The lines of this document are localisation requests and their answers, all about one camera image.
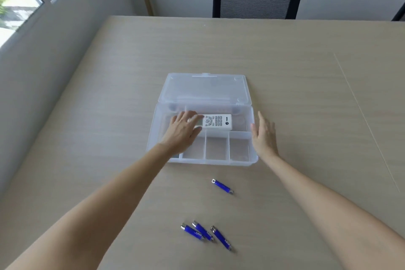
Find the black chair edge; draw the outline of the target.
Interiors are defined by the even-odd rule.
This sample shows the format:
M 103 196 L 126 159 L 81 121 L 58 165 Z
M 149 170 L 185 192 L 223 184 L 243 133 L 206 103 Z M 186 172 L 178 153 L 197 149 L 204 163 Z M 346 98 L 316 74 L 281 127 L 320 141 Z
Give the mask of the black chair edge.
M 405 22 L 405 2 L 403 3 L 399 11 L 395 14 L 395 16 L 392 18 L 392 22 L 395 21 Z

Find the person's right forearm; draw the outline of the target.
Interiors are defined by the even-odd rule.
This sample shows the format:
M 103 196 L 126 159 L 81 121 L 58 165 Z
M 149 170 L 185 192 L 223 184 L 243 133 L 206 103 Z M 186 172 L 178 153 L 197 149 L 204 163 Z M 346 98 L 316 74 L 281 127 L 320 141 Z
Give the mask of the person's right forearm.
M 405 270 L 405 238 L 266 149 L 261 160 L 306 213 L 345 270 Z

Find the person's left hand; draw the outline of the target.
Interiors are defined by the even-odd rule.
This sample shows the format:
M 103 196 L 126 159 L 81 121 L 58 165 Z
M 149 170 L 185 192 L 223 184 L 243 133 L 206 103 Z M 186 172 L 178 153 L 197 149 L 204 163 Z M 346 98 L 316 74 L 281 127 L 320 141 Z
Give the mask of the person's left hand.
M 183 153 L 193 144 L 191 133 L 196 123 L 203 117 L 192 110 L 181 111 L 170 120 L 169 127 L 159 144 L 164 146 L 171 156 Z

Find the white remote control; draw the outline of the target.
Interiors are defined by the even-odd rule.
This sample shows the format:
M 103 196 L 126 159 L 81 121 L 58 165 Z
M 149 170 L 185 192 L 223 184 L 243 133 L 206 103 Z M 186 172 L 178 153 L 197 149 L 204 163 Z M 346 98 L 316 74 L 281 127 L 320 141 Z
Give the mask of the white remote control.
M 215 131 L 231 131 L 233 129 L 232 114 L 205 114 L 196 126 Z

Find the clear plastic organizer box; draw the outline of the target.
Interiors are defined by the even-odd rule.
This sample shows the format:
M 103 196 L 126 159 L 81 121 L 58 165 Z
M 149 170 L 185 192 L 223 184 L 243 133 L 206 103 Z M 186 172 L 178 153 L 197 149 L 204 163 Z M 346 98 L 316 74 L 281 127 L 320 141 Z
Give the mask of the clear plastic organizer box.
M 258 161 L 251 139 L 254 109 L 244 75 L 169 73 L 151 123 L 147 150 L 165 134 L 182 111 L 204 115 L 202 131 L 184 152 L 169 162 L 250 166 Z

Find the person's right hand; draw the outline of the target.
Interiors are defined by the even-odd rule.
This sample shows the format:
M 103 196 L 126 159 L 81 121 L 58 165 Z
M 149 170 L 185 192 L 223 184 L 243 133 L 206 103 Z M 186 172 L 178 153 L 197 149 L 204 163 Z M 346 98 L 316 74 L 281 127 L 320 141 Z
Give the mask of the person's right hand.
M 257 155 L 265 162 L 279 157 L 275 123 L 258 111 L 258 124 L 255 125 L 259 130 L 259 136 L 257 141 L 252 142 Z

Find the person's left forearm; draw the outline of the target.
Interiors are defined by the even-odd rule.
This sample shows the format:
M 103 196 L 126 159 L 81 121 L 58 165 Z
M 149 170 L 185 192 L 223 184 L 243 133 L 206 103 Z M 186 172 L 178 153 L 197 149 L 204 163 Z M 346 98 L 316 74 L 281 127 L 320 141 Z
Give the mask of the person's left forearm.
M 5 270 L 97 270 L 151 182 L 186 148 L 158 143 L 68 211 Z

